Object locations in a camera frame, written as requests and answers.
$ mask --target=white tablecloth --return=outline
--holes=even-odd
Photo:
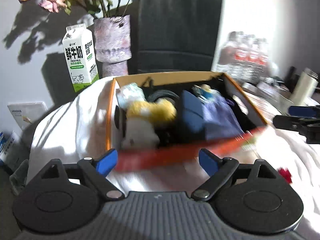
[[[104,153],[106,109],[112,77],[98,80],[73,102],[67,103],[44,118],[33,138],[29,182],[53,158],[76,163],[84,157],[97,158]],[[249,95],[271,122],[278,111],[263,99]],[[306,239],[320,239],[320,145],[308,145],[296,132],[268,126],[257,140],[258,155],[274,168],[288,168],[292,187],[304,203],[304,216],[298,233]],[[175,191],[188,193],[208,178],[197,160],[152,170],[117,173],[108,179],[126,194],[135,191]]]

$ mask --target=stuffed animal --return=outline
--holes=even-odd
[[[154,128],[165,127],[176,117],[177,111],[173,104],[166,99],[156,103],[135,101],[127,110],[125,138],[123,149],[156,148],[159,137]]]

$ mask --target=screw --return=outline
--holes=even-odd
[[[120,198],[122,196],[122,192],[119,190],[110,190],[106,194],[109,198]]]
[[[204,189],[198,189],[193,193],[193,195],[198,198],[207,198],[209,197],[210,193]]]

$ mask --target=white wall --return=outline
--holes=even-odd
[[[92,20],[81,9],[68,17],[63,12],[50,15],[35,1],[22,6],[18,0],[0,0],[0,4],[0,130],[20,133],[7,104],[44,101],[50,108],[72,98],[70,92],[61,93],[61,98],[52,93],[69,79],[64,75],[67,68],[60,40],[67,25],[83,21],[90,25]],[[271,58],[281,76],[291,65],[320,72],[319,4],[320,0],[225,0],[217,48],[231,31],[254,33],[270,42]]]

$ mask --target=purple textured vase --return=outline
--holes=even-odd
[[[102,76],[127,75],[130,51],[130,16],[94,21],[96,59],[103,62]]]

